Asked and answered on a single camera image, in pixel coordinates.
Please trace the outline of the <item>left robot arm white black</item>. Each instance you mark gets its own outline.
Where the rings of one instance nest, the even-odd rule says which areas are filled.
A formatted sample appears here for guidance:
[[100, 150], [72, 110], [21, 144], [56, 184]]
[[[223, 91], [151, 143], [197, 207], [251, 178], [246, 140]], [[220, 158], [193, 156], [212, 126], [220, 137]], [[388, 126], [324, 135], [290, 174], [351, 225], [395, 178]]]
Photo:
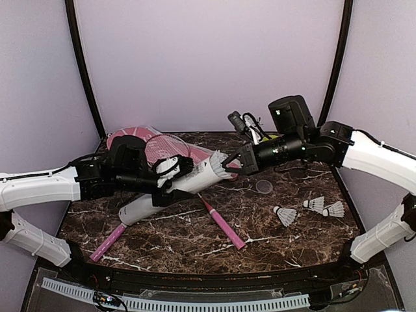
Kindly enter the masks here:
[[116, 137], [105, 153], [81, 156], [62, 168], [27, 174], [1, 174], [1, 241], [20, 247], [87, 283], [91, 268], [76, 243], [58, 239], [24, 220], [18, 207], [47, 202], [78, 202], [112, 196], [116, 191], [161, 195], [182, 173], [179, 154], [150, 161], [147, 144], [131, 135]]

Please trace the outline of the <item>white shuttlecock tube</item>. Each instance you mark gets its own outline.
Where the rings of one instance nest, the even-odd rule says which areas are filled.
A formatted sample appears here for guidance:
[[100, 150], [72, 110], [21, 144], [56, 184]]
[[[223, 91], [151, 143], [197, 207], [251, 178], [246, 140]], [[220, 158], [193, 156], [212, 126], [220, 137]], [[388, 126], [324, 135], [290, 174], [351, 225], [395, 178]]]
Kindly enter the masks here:
[[[171, 193], [174, 190], [178, 191], [182, 201], [223, 180], [214, 174], [209, 162], [210, 157], [197, 164], [191, 173], [176, 179], [172, 183], [172, 187], [167, 190], [167, 193]], [[151, 194], [145, 194], [122, 207], [118, 215], [123, 224], [130, 226], [163, 209], [165, 207], [154, 207], [151, 202]]]

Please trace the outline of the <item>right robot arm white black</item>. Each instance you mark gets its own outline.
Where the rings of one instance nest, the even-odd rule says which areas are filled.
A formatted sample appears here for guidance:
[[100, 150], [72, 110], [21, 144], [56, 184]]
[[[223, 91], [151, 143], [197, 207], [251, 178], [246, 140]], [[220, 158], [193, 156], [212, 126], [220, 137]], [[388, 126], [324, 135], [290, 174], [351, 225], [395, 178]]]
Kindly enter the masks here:
[[268, 109], [279, 137], [235, 150], [222, 162], [225, 171], [250, 176], [289, 161], [317, 161], [365, 172], [408, 192], [387, 218], [344, 244], [340, 261], [331, 269], [336, 281], [347, 281], [356, 273], [357, 264], [366, 263], [400, 239], [415, 236], [415, 156], [343, 123], [316, 126], [301, 95], [277, 99]]

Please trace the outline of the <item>clear tube lid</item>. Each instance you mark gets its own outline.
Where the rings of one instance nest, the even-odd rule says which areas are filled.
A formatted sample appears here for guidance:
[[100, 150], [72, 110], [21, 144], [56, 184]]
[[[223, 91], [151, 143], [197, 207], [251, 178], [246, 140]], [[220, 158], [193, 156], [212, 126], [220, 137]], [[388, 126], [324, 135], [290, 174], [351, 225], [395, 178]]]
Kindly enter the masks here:
[[260, 180], [255, 184], [256, 191], [261, 194], [269, 194], [273, 191], [273, 185], [267, 180]]

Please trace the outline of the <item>white shuttlecock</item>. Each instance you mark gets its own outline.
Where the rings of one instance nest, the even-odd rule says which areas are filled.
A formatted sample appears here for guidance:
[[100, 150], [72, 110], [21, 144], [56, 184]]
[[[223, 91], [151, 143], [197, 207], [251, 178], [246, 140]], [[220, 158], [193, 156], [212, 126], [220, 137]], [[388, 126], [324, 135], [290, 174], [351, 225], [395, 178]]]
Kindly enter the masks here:
[[302, 207], [306, 210], [322, 214], [324, 210], [324, 196], [320, 196], [312, 200], [305, 200], [302, 204]]
[[295, 209], [286, 209], [280, 206], [273, 208], [274, 214], [286, 228], [289, 227], [296, 219], [297, 212]]
[[337, 201], [334, 204], [327, 205], [322, 210], [322, 215], [325, 217], [333, 216], [336, 218], [343, 218], [345, 215], [345, 209], [341, 201]]
[[227, 155], [220, 150], [216, 150], [210, 157], [209, 162], [214, 174], [220, 179], [232, 179], [231, 173], [226, 172], [222, 162], [227, 159]]

